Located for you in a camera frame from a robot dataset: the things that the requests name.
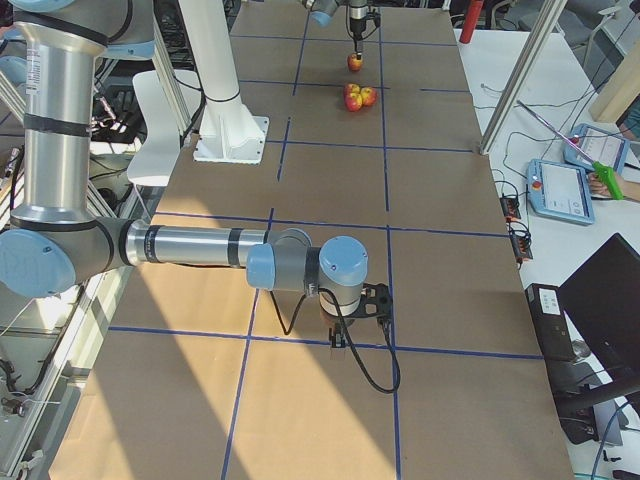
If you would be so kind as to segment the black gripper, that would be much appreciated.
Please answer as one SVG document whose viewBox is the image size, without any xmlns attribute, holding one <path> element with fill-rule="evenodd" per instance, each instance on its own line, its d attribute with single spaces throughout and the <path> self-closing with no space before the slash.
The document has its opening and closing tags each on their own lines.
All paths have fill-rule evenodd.
<svg viewBox="0 0 640 480">
<path fill-rule="evenodd" d="M 353 52 L 357 59 L 362 60 L 363 37 L 367 31 L 367 24 L 372 22 L 374 28 L 380 27 L 380 13 L 373 6 L 372 1 L 349 0 L 347 2 L 348 29 L 353 41 Z"/>
</svg>

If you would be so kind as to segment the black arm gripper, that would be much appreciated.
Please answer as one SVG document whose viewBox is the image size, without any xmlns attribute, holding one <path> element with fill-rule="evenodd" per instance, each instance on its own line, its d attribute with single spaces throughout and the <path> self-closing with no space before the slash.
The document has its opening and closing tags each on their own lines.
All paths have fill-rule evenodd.
<svg viewBox="0 0 640 480">
<path fill-rule="evenodd" d="M 355 319 L 347 316 L 343 322 L 338 317 L 329 315 L 327 326 L 329 329 L 329 342 L 332 348 L 347 348 L 346 328 L 351 326 Z"/>
</svg>

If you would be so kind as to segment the apple nearest robot base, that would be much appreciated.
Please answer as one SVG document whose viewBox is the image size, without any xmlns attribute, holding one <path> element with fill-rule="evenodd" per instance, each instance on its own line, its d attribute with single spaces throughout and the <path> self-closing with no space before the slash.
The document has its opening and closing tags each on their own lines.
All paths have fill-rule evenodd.
<svg viewBox="0 0 640 480">
<path fill-rule="evenodd" d="M 348 93 L 343 97 L 344 105 L 347 111 L 357 112 L 363 107 L 363 99 L 359 93 Z"/>
</svg>

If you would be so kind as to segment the person's hand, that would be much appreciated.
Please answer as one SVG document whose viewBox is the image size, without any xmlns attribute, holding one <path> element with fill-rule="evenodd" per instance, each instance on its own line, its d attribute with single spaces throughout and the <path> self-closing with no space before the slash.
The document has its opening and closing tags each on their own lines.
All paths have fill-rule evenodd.
<svg viewBox="0 0 640 480">
<path fill-rule="evenodd" d="M 607 186 L 599 179 L 595 172 L 587 175 L 590 192 L 593 196 L 610 198 Z"/>
</svg>

